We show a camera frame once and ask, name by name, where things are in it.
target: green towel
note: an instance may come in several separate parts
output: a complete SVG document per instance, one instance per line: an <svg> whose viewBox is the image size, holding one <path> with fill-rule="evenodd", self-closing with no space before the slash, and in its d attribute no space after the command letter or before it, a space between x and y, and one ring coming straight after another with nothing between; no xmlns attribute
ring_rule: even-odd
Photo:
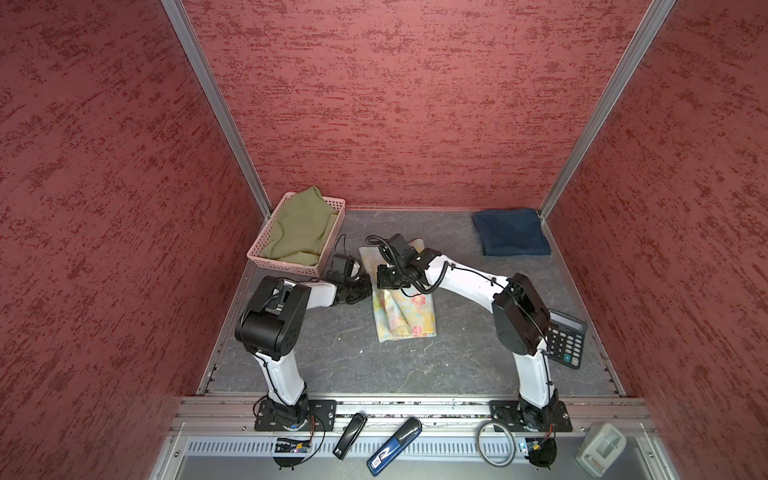
<svg viewBox="0 0 768 480"><path fill-rule="evenodd" d="M293 195L277 211L270 241L261 256L299 265L317 265L337 215L317 187Z"/></svg>

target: calculator keypad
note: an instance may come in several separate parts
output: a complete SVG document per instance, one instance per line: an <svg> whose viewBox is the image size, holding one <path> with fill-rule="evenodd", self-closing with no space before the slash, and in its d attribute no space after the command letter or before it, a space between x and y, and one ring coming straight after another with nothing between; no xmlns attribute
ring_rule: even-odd
<svg viewBox="0 0 768 480"><path fill-rule="evenodd" d="M547 332L548 356L559 363L577 369L581 363L584 336L576 332L565 332L549 327Z"/></svg>

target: folded towel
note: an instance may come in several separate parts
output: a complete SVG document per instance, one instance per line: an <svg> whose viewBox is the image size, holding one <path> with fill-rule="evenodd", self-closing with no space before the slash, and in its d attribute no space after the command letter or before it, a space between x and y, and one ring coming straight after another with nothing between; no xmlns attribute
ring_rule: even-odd
<svg viewBox="0 0 768 480"><path fill-rule="evenodd" d="M552 250L541 233L541 221L532 208L484 210L472 215L485 255L549 255Z"/></svg>
<svg viewBox="0 0 768 480"><path fill-rule="evenodd" d="M413 240L411 245L419 252L424 250L424 240ZM376 288L376 267L384 264L379 248L360 247L360 258L371 276L373 319L379 342L437 335L432 295L407 297L400 290L379 290Z"/></svg>
<svg viewBox="0 0 768 480"><path fill-rule="evenodd" d="M337 216L317 187L293 195L277 211L261 256L299 265L317 265Z"/></svg>

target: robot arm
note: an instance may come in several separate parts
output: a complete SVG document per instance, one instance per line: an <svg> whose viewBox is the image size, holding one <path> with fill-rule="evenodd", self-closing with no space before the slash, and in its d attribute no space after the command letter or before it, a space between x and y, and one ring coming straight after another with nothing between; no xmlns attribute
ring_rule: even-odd
<svg viewBox="0 0 768 480"><path fill-rule="evenodd" d="M540 327L537 321L543 323L543 319L549 318L549 313L531 281L520 273L512 278L493 276L441 255L430 262L425 271L430 284L435 284L446 263L449 269L440 288L470 299L493 314L496 336L515 356L520 377L520 396L537 408L545 408L554 393L554 386L549 380L549 365L544 355L547 342L541 333L547 326L544 324ZM524 303L526 297L532 307L530 310L518 306L516 300L520 298Z"/></svg>
<svg viewBox="0 0 768 480"><path fill-rule="evenodd" d="M492 313L496 336L514 354L520 377L515 421L527 430L547 431L558 394L544 355L549 311L531 281L520 273L511 278L493 276L433 249L416 252L400 235L388 240L371 236L366 241L378 245L387 262L378 268L380 289L403 289L413 295L445 288ZM289 429L300 426L308 411L306 383L293 355L304 313L317 306L332 306L336 294L334 283L294 283L267 276L236 326L235 338L259 360L268 386L266 403Z"/></svg>
<svg viewBox="0 0 768 480"><path fill-rule="evenodd" d="M288 428L300 426L309 408L306 383L293 354L304 313L331 306L335 298L332 283L294 283L265 276L235 326L235 339L259 361L270 407Z"/></svg>
<svg viewBox="0 0 768 480"><path fill-rule="evenodd" d="M531 281L520 273L508 278L475 270L430 248L416 252L401 235L388 240L372 235L366 242L378 245L387 262L378 268L379 288L402 289L409 296L445 288L493 314L497 338L515 356L521 423L529 430L546 430L558 394L544 355L549 311Z"/></svg>

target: pink plastic basket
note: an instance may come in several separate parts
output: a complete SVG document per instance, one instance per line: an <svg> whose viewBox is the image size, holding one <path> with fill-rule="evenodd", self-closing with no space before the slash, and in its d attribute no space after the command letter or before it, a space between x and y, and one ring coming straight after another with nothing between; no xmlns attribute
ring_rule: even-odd
<svg viewBox="0 0 768 480"><path fill-rule="evenodd" d="M336 242L336 238L339 236L339 230L341 230L341 224L344 221L344 215L346 214L346 202L341 198L323 197L323 199L328 202L328 204L333 207L334 210L339 212L339 214L336 216L336 222L333 224L333 229L331 230L331 234L328 236L326 245L323 247L323 253L320 255L320 261L317 263L317 265L304 266L297 263L281 262L279 260L270 260L268 258L259 257L261 251L264 250L264 247L270 240L272 224L275 221L277 212L280 211L280 208L282 208L282 206L286 203L286 200L291 198L293 195L296 195L296 192L288 192L287 194L283 195L283 198L280 200L280 203L277 204L277 208L275 209L272 217L270 217L270 219L266 222L266 225L259 233L256 241L253 242L250 250L248 250L248 258L256 262L256 265L262 268L280 270L288 273L296 273L298 275L320 277L320 275L323 274L323 269L325 268L326 263L331 256L331 250L333 250L333 245Z"/></svg>

